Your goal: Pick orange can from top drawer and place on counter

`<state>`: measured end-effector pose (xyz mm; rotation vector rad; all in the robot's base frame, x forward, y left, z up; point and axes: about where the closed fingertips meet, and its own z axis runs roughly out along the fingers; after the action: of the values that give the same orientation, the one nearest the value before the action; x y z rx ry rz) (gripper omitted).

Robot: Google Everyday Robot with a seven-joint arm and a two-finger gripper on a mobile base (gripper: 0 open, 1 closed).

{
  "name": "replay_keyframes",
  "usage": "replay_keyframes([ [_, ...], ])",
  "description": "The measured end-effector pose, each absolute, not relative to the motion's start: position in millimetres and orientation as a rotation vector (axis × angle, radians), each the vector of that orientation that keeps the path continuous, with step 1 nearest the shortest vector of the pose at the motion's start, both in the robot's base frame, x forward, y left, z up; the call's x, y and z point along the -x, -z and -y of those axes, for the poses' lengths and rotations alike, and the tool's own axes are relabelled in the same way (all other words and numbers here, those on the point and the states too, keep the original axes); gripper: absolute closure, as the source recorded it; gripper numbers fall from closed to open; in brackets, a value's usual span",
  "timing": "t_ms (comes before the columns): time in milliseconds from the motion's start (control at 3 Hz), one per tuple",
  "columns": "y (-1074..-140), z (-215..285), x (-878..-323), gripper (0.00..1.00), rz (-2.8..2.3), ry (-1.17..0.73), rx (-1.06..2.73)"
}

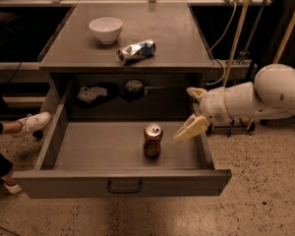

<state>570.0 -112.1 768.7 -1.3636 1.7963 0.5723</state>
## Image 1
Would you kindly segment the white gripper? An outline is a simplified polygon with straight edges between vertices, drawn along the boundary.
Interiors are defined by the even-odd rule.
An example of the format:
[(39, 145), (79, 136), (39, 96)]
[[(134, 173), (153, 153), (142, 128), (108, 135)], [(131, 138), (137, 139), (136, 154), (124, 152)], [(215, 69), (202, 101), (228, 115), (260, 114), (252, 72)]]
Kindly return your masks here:
[(191, 115), (177, 131), (174, 139), (186, 142), (205, 132), (210, 124), (214, 126), (228, 125), (232, 118), (225, 104), (225, 88), (214, 88), (206, 91), (203, 88), (187, 88), (189, 96), (200, 101), (201, 116)]

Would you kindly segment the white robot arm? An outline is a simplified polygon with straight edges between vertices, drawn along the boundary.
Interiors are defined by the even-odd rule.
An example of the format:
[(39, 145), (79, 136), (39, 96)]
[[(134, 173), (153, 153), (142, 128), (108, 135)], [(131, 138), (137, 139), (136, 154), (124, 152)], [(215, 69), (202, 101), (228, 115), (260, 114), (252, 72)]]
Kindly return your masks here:
[(185, 142), (204, 133), (210, 125), (228, 125), (235, 119), (283, 119), (295, 116), (295, 69), (284, 64), (261, 68), (253, 82), (211, 90), (187, 88), (198, 103), (199, 115), (191, 115), (175, 134)]

